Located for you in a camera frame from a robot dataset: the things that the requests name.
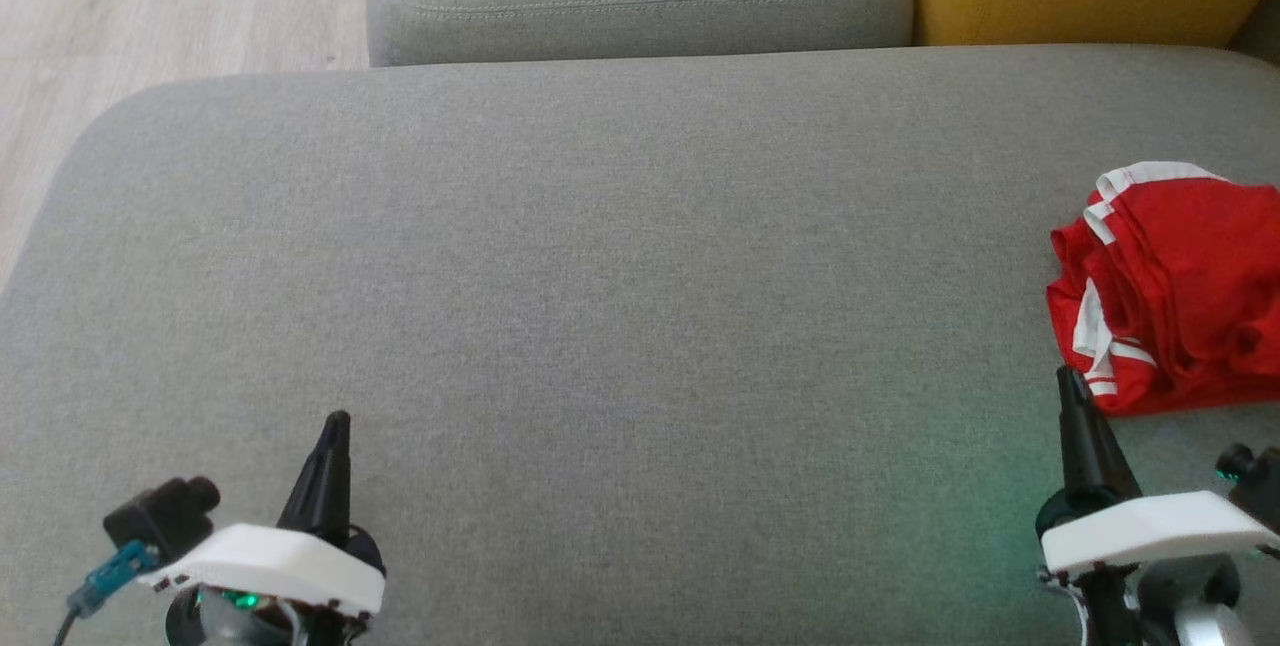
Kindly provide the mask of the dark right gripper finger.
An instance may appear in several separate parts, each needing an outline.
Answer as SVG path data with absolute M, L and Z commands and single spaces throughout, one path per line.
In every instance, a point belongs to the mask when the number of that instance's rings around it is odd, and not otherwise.
M 1071 509 L 1105 509 L 1143 496 L 1084 374 L 1057 368 L 1062 491 Z

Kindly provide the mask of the red shorts white side stripe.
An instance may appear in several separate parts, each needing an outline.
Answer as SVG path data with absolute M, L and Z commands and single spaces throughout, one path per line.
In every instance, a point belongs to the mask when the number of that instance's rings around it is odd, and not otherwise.
M 1144 160 L 1102 173 L 1050 240 L 1059 278 L 1094 281 L 1111 331 L 1170 376 L 1280 377 L 1276 187 Z

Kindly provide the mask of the small grey sofa corner cushion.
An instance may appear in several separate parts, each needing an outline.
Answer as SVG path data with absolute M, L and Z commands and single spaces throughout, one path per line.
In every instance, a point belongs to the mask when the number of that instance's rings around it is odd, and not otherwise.
M 1280 0 L 1260 0 L 1228 49 L 1280 67 Z

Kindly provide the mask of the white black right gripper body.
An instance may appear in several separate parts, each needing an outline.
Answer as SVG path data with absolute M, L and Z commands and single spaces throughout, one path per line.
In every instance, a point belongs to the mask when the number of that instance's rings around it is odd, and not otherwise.
M 1234 555 L 1280 535 L 1208 491 L 1147 496 L 1039 531 L 1039 582 L 1066 596 L 1079 646 L 1262 646 L 1236 606 Z

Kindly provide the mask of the large grey sofa seat cushion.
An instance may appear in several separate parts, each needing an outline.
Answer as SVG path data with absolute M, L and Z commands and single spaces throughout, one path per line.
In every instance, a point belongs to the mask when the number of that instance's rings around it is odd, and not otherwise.
M 1097 177 L 1280 185 L 1280 68 L 992 46 L 164 84 L 61 162 L 0 298 L 0 646 L 101 521 L 271 524 L 329 412 L 365 646 L 1078 646 L 1050 232 Z

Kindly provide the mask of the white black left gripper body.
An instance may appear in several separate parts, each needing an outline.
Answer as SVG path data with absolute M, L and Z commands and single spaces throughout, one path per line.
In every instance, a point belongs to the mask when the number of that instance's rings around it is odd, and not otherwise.
M 387 569 L 358 526 L 328 544 L 238 523 L 140 582 L 172 597 L 169 646 L 353 646 L 381 610 Z

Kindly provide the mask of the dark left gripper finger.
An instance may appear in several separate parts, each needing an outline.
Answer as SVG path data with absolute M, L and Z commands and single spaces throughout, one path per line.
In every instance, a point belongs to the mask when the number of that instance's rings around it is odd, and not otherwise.
M 348 412 L 328 414 L 276 521 L 279 530 L 302 532 L 328 544 L 349 539 Z

